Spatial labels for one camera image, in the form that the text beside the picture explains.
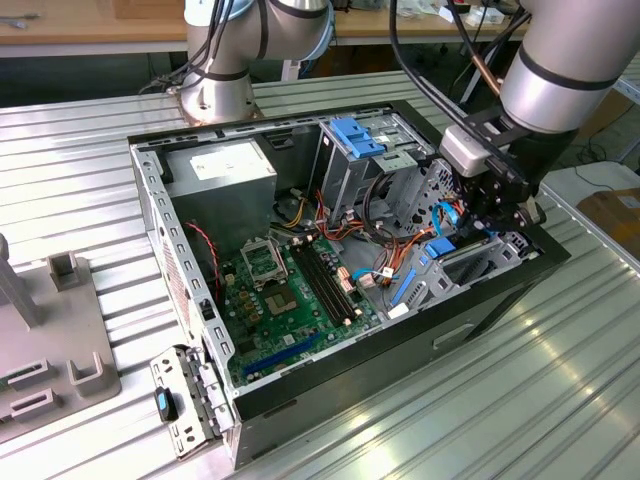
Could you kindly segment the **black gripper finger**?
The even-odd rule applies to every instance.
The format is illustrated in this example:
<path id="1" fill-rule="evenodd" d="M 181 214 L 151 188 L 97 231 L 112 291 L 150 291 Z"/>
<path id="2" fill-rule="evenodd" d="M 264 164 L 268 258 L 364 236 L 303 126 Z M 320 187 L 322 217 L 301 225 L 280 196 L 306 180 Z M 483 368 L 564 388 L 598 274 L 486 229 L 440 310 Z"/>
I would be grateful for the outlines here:
<path id="1" fill-rule="evenodd" d="M 487 197 L 468 197 L 461 200 L 464 211 L 458 221 L 458 234 L 464 238 L 482 233 L 489 235 L 485 216 L 489 206 Z"/>
<path id="2" fill-rule="evenodd" d="M 534 200 L 498 206 L 487 217 L 487 229 L 493 232 L 524 231 L 546 221 L 542 207 Z"/>

